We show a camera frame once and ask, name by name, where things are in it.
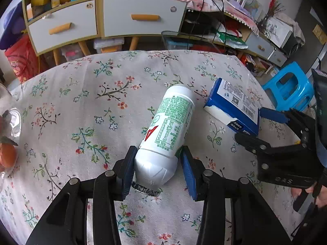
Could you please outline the white bottle red letters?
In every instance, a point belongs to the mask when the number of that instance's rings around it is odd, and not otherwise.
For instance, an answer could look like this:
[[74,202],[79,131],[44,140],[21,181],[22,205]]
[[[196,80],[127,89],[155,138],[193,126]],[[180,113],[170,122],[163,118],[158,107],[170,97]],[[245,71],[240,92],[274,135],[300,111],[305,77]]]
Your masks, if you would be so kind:
[[159,188],[174,176],[194,109],[189,88],[167,89],[135,157],[135,190],[158,196]]

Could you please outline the small blue white carton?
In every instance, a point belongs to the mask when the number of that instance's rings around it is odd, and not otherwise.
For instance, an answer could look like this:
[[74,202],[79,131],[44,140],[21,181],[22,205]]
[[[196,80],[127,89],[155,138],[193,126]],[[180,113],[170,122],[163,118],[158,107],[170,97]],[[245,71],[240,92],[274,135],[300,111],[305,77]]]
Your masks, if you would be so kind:
[[215,81],[204,110],[234,132],[258,135],[259,108],[237,86],[222,78]]

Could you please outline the blue plastic stool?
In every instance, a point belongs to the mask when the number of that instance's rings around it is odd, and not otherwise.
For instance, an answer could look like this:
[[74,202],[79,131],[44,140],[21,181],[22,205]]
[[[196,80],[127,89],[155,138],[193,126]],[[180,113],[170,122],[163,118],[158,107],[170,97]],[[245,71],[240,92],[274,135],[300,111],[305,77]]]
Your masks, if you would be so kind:
[[297,62],[282,68],[262,86],[277,111],[303,111],[314,96],[313,84]]

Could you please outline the floral tablecloth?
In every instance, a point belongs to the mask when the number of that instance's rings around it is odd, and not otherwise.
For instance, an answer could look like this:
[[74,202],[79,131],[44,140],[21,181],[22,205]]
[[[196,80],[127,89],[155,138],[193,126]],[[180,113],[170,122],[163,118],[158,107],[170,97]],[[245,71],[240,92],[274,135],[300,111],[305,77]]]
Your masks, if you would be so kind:
[[288,187],[260,182],[257,158],[203,106],[216,79],[238,87],[257,106],[272,107],[257,79],[234,56],[202,51],[96,54],[56,66],[18,86],[19,155],[1,192],[1,221],[18,244],[66,182],[92,179],[139,145],[174,85],[188,87],[195,111],[185,143],[194,158],[220,176],[246,177],[291,233],[301,221]]

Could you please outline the low tv cabinet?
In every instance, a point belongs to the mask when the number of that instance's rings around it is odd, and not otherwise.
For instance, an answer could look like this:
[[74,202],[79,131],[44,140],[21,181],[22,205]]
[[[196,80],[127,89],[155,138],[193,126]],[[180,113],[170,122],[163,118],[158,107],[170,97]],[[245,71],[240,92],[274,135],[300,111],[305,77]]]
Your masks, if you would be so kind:
[[200,12],[187,9],[180,31],[199,39],[240,52],[258,56],[279,68],[287,55],[265,34],[255,31],[256,25],[229,11]]

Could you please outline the glass jar with oranges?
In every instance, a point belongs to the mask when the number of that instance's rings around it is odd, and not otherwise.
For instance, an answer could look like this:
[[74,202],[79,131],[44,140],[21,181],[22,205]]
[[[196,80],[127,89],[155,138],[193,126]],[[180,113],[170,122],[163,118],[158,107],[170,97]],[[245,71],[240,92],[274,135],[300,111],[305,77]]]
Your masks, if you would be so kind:
[[11,93],[1,84],[1,189],[18,159],[21,128],[20,111]]

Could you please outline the red bag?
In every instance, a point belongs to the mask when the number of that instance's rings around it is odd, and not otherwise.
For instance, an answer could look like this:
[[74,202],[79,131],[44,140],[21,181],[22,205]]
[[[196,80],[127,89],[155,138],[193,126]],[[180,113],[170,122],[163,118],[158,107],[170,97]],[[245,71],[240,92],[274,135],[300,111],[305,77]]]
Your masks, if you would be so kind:
[[49,69],[45,58],[36,55],[28,34],[24,34],[4,54],[20,83]]

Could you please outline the wooden cabinet with drawers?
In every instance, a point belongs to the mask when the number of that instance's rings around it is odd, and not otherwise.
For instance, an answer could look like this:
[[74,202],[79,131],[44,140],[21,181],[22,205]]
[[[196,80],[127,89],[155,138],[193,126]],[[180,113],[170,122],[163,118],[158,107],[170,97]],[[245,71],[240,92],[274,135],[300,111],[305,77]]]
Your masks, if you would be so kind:
[[71,0],[30,18],[32,0],[22,0],[22,7],[34,52],[53,52],[56,64],[59,48],[72,43],[88,56],[90,39],[131,37],[134,50],[139,37],[177,33],[186,10],[186,4],[176,0]]

